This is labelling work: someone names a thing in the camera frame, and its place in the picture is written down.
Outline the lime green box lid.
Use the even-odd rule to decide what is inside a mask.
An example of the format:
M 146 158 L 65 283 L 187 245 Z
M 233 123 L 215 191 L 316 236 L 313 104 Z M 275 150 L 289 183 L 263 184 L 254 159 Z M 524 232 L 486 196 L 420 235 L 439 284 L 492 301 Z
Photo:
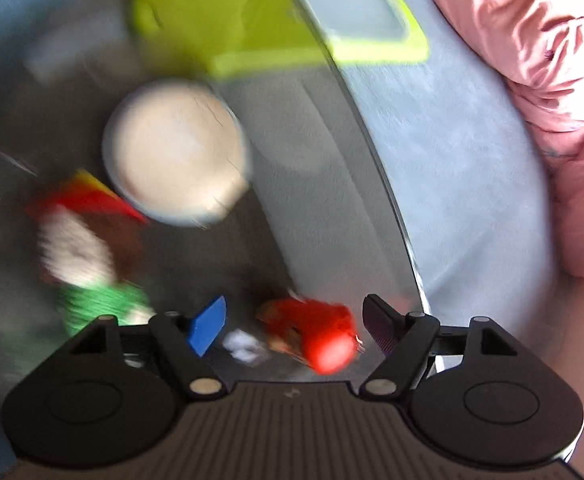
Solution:
M 129 0 L 129 20 L 144 61 L 166 75 L 222 80 L 429 58 L 405 0 Z

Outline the red toy object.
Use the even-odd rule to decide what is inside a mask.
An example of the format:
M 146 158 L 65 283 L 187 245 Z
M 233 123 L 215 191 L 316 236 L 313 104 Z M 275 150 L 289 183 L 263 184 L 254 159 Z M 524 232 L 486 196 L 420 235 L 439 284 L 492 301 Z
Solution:
M 345 370 L 360 350 L 356 320 L 343 304 L 286 297 L 261 306 L 256 319 L 271 350 L 298 360 L 318 375 Z

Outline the small white paper scrap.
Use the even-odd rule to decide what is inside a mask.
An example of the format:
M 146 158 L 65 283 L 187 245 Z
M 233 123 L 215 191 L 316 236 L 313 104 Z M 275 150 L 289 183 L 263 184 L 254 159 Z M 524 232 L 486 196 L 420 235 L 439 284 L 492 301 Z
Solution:
M 267 348 L 253 335 L 244 330 L 233 330 L 222 341 L 222 347 L 237 362 L 244 365 L 257 365 L 267 359 Z

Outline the dark transparent storage box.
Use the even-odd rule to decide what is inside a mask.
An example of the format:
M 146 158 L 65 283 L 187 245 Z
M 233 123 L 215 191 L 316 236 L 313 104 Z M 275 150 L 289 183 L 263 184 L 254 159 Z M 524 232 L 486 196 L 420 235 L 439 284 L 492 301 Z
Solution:
M 104 176 L 106 121 L 150 81 L 118 0 L 80 0 L 0 54 L 0 396 L 66 335 L 42 281 L 26 204 L 84 168 Z M 327 64 L 222 84 L 252 149 L 252 185 L 209 226 L 154 222 L 140 282 L 159 312 L 218 297 L 228 327 L 256 333 L 255 309 L 287 294 L 399 311 L 422 300 L 403 227 L 369 132 Z

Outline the round white disc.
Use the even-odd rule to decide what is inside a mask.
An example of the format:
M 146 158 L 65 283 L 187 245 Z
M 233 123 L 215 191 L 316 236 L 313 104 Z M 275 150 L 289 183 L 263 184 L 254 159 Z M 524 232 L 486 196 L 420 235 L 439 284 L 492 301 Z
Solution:
M 116 191 L 172 226 L 225 219 L 249 191 L 249 139 L 204 84 L 162 79 L 117 105 L 103 131 L 104 168 Z

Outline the grey-blue plush blanket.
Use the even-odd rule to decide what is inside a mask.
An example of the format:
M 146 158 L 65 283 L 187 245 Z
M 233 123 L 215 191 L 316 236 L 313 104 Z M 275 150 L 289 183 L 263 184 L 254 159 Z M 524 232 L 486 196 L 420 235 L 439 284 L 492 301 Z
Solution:
M 519 318 L 557 281 L 546 174 L 501 77 L 432 0 L 405 0 L 429 42 L 414 65 L 345 70 L 440 316 Z

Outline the pink quilted jacket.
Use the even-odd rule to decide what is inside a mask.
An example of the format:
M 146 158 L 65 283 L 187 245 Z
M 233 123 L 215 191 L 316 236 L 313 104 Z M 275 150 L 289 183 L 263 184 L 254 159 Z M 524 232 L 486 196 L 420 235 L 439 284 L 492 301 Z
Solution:
M 584 0 L 434 0 L 505 79 L 555 195 L 565 269 L 584 278 Z

